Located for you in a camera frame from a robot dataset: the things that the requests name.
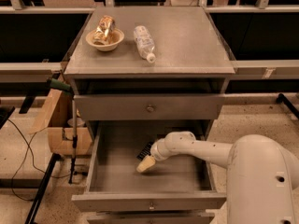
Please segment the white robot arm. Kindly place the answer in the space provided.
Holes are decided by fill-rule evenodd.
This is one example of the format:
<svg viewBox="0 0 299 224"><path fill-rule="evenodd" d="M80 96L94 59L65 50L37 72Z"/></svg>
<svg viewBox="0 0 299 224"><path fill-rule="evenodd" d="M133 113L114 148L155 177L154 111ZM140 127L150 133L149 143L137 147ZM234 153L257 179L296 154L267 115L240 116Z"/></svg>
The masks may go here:
<svg viewBox="0 0 299 224"><path fill-rule="evenodd" d="M137 171L144 173L176 155L191 155L226 170L227 224L296 224L292 191L299 186L299 160L275 140L250 134L227 144L171 132L146 145Z"/></svg>

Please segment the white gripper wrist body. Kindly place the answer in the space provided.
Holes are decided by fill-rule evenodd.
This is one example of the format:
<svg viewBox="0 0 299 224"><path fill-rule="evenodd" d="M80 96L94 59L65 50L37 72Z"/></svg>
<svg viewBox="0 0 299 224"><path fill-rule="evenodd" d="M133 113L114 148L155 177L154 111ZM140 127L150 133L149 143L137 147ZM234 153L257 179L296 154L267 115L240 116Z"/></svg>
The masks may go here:
<svg viewBox="0 0 299 224"><path fill-rule="evenodd" d="M156 161L165 161L167 159L167 156L165 155L164 152L165 152L165 144L163 139L159 139L156 142L154 142L150 148L150 155Z"/></svg>

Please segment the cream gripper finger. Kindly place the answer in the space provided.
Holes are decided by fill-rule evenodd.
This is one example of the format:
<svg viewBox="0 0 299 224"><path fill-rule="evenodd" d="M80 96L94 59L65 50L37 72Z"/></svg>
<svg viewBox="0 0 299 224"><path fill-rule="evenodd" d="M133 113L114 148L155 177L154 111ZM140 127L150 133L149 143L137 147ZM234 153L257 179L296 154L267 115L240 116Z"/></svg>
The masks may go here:
<svg viewBox="0 0 299 224"><path fill-rule="evenodd" d="M146 172L149 168L151 168L152 166L154 166L156 163L156 160L152 157L147 155L136 167L136 170L139 173L144 173Z"/></svg>

